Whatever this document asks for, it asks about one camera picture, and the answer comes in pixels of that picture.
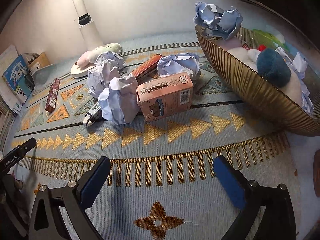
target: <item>blue book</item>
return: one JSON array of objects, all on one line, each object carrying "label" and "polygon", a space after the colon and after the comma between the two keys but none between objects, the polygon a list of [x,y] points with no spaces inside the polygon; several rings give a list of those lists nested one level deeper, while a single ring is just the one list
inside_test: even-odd
[{"label": "blue book", "polygon": [[8,87],[22,103],[25,103],[32,92],[32,88],[26,82],[28,73],[27,64],[22,55],[19,55],[2,75]]}]

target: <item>blue gripper pad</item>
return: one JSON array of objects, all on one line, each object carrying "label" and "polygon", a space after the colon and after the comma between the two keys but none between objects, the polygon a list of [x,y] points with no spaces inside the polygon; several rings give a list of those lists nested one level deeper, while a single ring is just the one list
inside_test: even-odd
[{"label": "blue gripper pad", "polygon": [[79,179],[87,179],[80,190],[80,206],[83,209],[92,207],[97,195],[99,194],[104,182],[110,173],[111,163],[107,157],[101,157],[90,171],[86,171]]},{"label": "blue gripper pad", "polygon": [[213,166],[216,176],[233,205],[242,210],[246,204],[244,187],[248,181],[242,173],[235,170],[222,155],[214,159]]}]

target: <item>red box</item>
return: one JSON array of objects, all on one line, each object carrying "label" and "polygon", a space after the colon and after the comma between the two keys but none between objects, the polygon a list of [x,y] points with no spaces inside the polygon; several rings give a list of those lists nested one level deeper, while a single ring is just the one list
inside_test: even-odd
[{"label": "red box", "polygon": [[132,71],[132,75],[137,79],[138,83],[140,83],[145,76],[157,69],[157,64],[162,57],[163,56],[160,54],[155,54],[146,62],[137,67],[134,71]]},{"label": "red box", "polygon": [[52,113],[56,109],[56,102],[57,102],[57,97],[58,97],[59,85],[60,85],[59,78],[56,78],[51,83],[47,103],[45,104],[45,109],[49,113]]}]

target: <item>blue plush toy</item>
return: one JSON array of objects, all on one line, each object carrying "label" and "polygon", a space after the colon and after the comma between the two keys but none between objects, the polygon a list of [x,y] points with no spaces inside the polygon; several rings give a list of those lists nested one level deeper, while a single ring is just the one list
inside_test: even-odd
[{"label": "blue plush toy", "polygon": [[257,58],[259,75],[276,87],[284,87],[291,78],[291,71],[278,52],[267,48]]}]

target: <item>crumpled paper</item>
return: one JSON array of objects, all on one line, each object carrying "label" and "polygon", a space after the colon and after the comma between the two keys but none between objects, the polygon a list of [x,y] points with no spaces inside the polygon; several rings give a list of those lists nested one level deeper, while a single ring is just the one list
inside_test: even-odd
[{"label": "crumpled paper", "polygon": [[194,81],[201,74],[199,56],[196,53],[168,55],[159,60],[157,70],[160,77],[187,72],[190,79]]},{"label": "crumpled paper", "polygon": [[109,87],[109,82],[114,77],[119,78],[119,67],[123,68],[123,59],[119,59],[119,55],[114,52],[107,51],[97,58],[95,67],[88,71],[88,93],[95,98],[98,98],[103,89]]},{"label": "crumpled paper", "polygon": [[95,61],[95,65],[96,66],[100,66],[102,65],[104,62],[110,62],[112,64],[113,67],[116,67],[116,69],[120,72],[121,70],[123,70],[124,68],[124,59],[121,58],[118,54],[116,54],[113,51],[106,51],[101,53],[96,61]]},{"label": "crumpled paper", "polygon": [[131,73],[113,78],[98,98],[102,117],[117,125],[131,123],[140,109],[137,104],[137,86],[138,82]]},{"label": "crumpled paper", "polygon": [[287,53],[284,51],[282,47],[276,48],[276,52],[278,52],[287,63],[288,67],[290,67],[298,76],[301,84],[301,90],[302,90],[302,109],[309,115],[312,115],[313,113],[313,103],[311,102],[309,95],[310,91],[308,90],[306,84],[302,81],[304,78],[304,73],[307,69],[308,63],[301,57],[300,53],[297,52],[297,55],[295,56],[294,60],[291,60]]},{"label": "crumpled paper", "polygon": [[205,37],[217,36],[228,40],[236,36],[240,30],[243,18],[233,6],[230,10],[224,11],[214,4],[196,2],[195,10],[193,22],[205,27],[202,33]]}]

